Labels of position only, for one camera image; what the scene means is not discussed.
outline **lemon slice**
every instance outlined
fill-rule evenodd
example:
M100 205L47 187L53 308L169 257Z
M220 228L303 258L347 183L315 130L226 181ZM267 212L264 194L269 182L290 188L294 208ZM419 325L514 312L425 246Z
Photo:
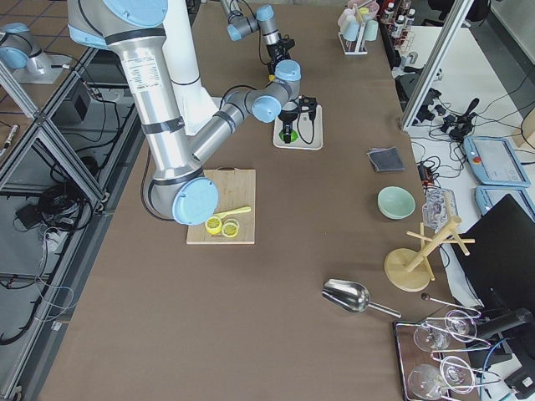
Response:
M219 217L212 216L204 222L204 227L206 228L206 231L208 231L208 234L212 234L214 236L221 232L223 224Z
M240 223L236 219L228 219L222 227L222 234L226 238L234 238L240 231Z

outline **metal scoop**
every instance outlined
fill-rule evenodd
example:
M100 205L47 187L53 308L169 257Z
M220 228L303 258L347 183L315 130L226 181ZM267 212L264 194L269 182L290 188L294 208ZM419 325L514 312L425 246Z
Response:
M348 312L360 313L364 312L368 307L372 307L378 311L395 316L398 319L401 318L401 313L398 311L370 301L369 292L366 287L357 282L347 282L345 280L331 278L325 282L321 294Z

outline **black monitor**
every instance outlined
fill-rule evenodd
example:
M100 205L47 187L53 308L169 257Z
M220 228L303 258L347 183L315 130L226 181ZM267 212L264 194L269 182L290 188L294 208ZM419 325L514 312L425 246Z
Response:
M468 232L470 256L454 246L457 259L485 309L514 311L525 307L535 315L535 223L506 195ZM522 366L535 375L535 322L503 333Z

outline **mint green bowl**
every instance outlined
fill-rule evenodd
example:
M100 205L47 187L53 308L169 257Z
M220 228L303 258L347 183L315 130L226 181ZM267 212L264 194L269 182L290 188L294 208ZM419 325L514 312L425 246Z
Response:
M393 220L405 219L416 208L415 198L399 186L383 188L377 196L377 205L381 213Z

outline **white wall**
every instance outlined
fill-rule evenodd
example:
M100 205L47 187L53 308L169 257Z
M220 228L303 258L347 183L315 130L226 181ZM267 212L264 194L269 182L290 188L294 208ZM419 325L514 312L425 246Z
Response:
M535 63L535 1L492 2L492 11Z

